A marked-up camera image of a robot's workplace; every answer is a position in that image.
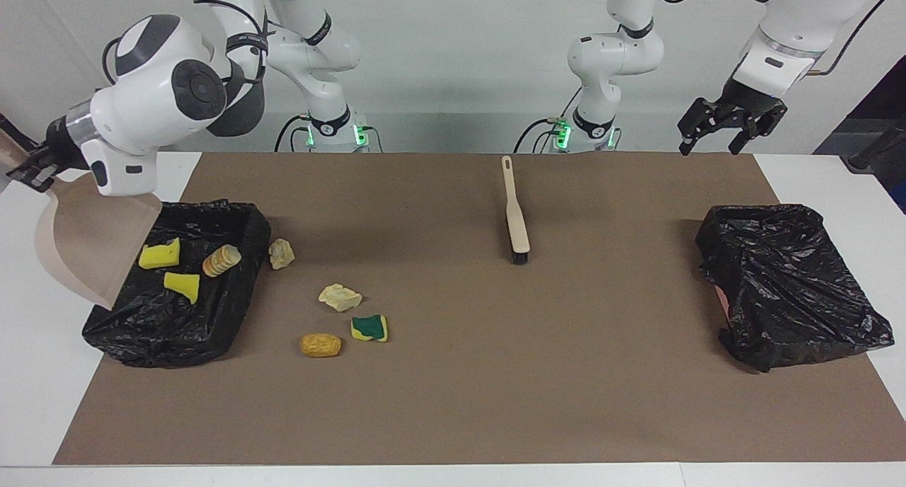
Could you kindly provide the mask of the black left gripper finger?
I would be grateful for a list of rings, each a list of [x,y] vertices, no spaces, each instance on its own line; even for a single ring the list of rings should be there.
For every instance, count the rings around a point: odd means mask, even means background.
[[[682,136],[682,143],[679,145],[679,152],[682,155],[689,155],[701,138],[722,128],[719,112],[721,112],[719,102],[696,99],[690,104],[689,109],[677,122],[677,129]]]
[[[752,139],[770,135],[786,113],[786,108],[772,108],[756,118],[752,113],[740,112],[739,133],[729,143],[729,152],[733,155],[740,154]]]

